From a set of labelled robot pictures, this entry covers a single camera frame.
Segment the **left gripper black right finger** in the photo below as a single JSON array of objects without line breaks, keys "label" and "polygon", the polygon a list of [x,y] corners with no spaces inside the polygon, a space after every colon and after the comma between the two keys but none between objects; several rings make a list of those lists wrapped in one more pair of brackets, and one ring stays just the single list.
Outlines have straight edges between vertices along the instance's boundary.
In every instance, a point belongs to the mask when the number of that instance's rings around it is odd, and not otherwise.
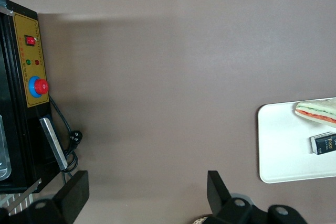
[{"label": "left gripper black right finger", "polygon": [[212,214],[217,215],[223,206],[231,200],[231,194],[216,170],[207,173],[207,200]]}]

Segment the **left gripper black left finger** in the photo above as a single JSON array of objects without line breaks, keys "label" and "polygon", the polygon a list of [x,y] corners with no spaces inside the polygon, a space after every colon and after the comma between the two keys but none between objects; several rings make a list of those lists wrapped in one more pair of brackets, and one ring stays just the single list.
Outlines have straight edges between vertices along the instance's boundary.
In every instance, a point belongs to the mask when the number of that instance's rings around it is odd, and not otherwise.
[{"label": "left gripper black left finger", "polygon": [[74,223],[89,199],[89,174],[77,171],[52,200],[66,223]]}]

